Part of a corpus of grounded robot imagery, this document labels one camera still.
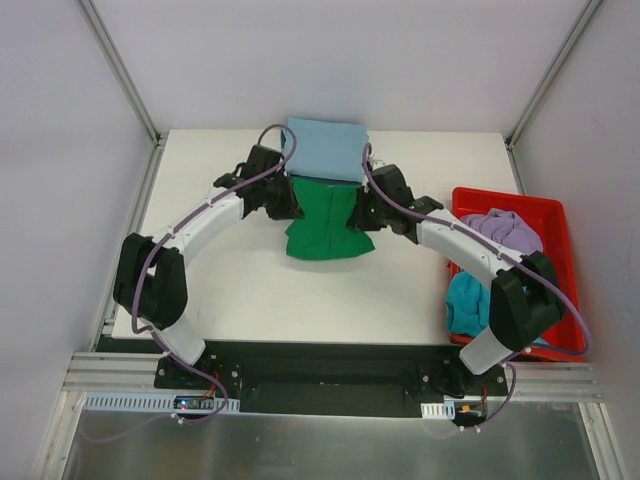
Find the green t-shirt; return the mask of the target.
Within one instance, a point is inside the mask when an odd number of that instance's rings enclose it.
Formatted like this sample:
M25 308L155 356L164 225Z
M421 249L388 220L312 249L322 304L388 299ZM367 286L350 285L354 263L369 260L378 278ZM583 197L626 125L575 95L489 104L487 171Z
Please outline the green t-shirt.
M358 187L293 180L302 216L286 229L286 254L303 261L356 258L375 250L369 235L347 226L356 207Z

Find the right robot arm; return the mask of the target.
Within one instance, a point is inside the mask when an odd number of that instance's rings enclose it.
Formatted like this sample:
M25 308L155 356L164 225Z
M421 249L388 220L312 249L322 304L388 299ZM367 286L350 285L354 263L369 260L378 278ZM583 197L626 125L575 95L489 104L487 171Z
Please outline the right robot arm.
M457 219L440 202L415 198L400 169L373 170L363 161L367 215L412 242L434 250L473 276L490 293L489 324L459 352L452 387L473 394L486 373L542 337L573 306L559 289L551 260L498 244Z

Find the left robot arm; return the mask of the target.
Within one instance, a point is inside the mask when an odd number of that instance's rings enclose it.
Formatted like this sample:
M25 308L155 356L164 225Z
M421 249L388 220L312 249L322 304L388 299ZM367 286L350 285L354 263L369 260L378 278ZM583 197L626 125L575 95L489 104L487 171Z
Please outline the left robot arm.
M148 331L180 359L176 375L188 388L204 387L210 363L205 341L186 316L186 272L192 260L225 229L263 208L276 219L297 213L287 157L254 145L234 171L214 181L206 196L179 220L153 235L132 233L121 246L113 299L131 315L132 330Z

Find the light blue folded t-shirt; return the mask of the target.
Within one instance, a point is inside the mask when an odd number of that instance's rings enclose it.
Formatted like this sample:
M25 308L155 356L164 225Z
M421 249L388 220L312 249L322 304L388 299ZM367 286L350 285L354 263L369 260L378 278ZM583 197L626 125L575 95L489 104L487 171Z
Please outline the light blue folded t-shirt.
M288 155L285 170L298 177L332 182L357 183L364 178L361 166L363 149L369 141L363 124L324 122L288 117L287 130L282 132L283 153Z

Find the lavender crumpled t-shirt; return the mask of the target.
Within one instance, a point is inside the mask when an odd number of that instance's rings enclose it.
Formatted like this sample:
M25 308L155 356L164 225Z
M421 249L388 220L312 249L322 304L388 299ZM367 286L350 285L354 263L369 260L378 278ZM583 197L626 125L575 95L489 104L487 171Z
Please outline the lavender crumpled t-shirt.
M544 251L539 234L514 211L491 208L485 214L468 214L460 220L492 241L525 255Z

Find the teal crumpled t-shirt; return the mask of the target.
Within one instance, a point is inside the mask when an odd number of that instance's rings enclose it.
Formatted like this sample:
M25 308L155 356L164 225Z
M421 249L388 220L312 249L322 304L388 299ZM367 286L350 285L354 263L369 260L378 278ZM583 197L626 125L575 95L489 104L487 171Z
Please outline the teal crumpled t-shirt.
M452 278L445 304L450 334L475 338L489 326L490 292L468 272Z

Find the red plastic bin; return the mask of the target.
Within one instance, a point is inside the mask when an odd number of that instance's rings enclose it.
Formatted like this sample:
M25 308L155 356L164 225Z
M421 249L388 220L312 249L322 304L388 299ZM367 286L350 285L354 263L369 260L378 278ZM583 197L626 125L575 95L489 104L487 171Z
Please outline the red plastic bin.
M571 302L578 306L572 251L565 211L553 199L522 196L489 190L457 187L452 193L452 212L462 218L470 214L486 214L492 208L516 212L541 238L544 253L556 270L558 286ZM567 313L564 319L542 335L551 349L534 348L528 355L542 361L582 362L577 353L585 348L582 329L575 317Z

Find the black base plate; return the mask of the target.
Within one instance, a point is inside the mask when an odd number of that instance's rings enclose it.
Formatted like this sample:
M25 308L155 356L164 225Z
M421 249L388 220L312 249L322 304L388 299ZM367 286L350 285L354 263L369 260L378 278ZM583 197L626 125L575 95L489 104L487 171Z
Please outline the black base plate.
M459 371L456 346L208 342L190 372L172 359L156 363L153 385L213 390L242 413L418 418L446 398L508 402L505 370L479 377Z

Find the left aluminium frame post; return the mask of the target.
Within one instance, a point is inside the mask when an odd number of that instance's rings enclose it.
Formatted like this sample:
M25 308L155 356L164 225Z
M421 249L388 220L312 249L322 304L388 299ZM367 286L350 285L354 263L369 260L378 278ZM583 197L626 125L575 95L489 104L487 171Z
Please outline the left aluminium frame post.
M154 147L161 144L162 132L156 126L125 62L94 1L75 1L98 48L115 78L138 123Z

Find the aluminium frame post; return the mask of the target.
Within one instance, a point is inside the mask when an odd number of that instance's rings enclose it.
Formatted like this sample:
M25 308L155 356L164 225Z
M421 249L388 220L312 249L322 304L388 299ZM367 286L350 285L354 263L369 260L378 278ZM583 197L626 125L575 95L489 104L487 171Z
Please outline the aluminium frame post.
M156 126L125 62L94 1L75 1L98 48L115 78L138 123L154 147L161 144L162 132Z
M513 151L517 142L524 134L534 114L542 105L556 79L569 61L579 42L586 34L594 18L605 4L604 0L588 0L581 7L577 17L571 24L567 34L561 41L556 53L537 83L531 97L510 133L505 137L505 145L509 152Z

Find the right aluminium frame post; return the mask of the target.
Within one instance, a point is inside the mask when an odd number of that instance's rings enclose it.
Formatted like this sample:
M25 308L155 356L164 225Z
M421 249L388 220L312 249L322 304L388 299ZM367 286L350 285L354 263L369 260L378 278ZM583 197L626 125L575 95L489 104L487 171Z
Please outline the right aluminium frame post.
M586 34L594 18L605 4L604 0L588 0L581 7L577 17L571 24L567 34L561 41L556 53L537 83L531 97L510 133L505 137L505 145L509 152L513 151L517 142L524 134L534 114L542 105L556 79L569 61L579 42Z

